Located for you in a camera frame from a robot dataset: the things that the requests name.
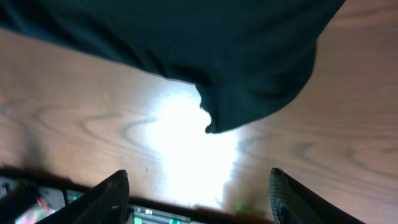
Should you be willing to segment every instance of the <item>green light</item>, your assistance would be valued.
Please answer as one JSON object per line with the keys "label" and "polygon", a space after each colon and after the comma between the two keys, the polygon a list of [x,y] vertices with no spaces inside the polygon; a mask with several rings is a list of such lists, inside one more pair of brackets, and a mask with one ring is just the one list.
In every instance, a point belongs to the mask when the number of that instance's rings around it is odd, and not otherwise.
{"label": "green light", "polygon": [[237,202],[236,203],[236,207],[235,207],[235,211],[237,212],[243,212],[245,209],[244,203],[243,202]]}
{"label": "green light", "polygon": [[174,218],[170,219],[170,223],[169,224],[180,224],[181,221],[180,220],[176,220]]}
{"label": "green light", "polygon": [[134,224],[142,224],[142,220],[140,217],[134,217]]}

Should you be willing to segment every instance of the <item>wooden surface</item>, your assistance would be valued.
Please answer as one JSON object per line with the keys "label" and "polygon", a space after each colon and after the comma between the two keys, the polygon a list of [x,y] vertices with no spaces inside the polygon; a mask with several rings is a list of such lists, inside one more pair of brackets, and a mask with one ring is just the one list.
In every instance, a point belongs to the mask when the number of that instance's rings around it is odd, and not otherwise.
{"label": "wooden surface", "polygon": [[192,85],[0,31],[0,165],[270,217],[271,167],[368,223],[398,220],[398,2],[348,1],[288,106],[219,135]]}

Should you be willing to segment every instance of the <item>black object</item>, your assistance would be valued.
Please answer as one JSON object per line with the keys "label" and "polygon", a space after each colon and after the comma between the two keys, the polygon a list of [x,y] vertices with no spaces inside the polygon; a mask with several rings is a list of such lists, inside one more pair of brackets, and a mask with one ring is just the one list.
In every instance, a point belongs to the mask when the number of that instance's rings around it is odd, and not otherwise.
{"label": "black object", "polygon": [[269,201],[276,224],[363,223],[277,168],[269,176]]}
{"label": "black object", "polygon": [[25,183],[18,184],[14,190],[7,190],[6,196],[0,198],[0,223],[14,223],[26,210],[36,204],[38,198],[37,189]]}
{"label": "black object", "polygon": [[69,206],[37,224],[125,224],[129,189],[127,172],[119,170]]}
{"label": "black object", "polygon": [[3,0],[0,27],[194,83],[220,133],[298,95],[344,1]]}

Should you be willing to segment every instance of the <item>fabric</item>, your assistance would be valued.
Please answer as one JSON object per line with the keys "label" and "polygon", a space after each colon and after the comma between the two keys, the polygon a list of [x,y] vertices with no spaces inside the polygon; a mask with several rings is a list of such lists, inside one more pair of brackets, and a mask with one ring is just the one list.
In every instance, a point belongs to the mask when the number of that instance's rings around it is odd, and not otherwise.
{"label": "fabric", "polygon": [[0,27],[194,83],[207,133],[290,103],[345,0],[3,0]]}
{"label": "fabric", "polygon": [[271,170],[268,194],[275,224],[363,224],[279,168]]}

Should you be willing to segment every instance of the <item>wooden desk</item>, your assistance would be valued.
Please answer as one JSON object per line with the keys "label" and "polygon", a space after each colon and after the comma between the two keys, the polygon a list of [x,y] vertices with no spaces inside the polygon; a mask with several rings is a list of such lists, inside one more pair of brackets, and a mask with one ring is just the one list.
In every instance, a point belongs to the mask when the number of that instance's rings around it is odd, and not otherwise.
{"label": "wooden desk", "polygon": [[271,218],[281,167],[368,223],[398,220],[398,3],[348,1],[290,105],[219,135],[192,85],[0,31],[0,165]]}

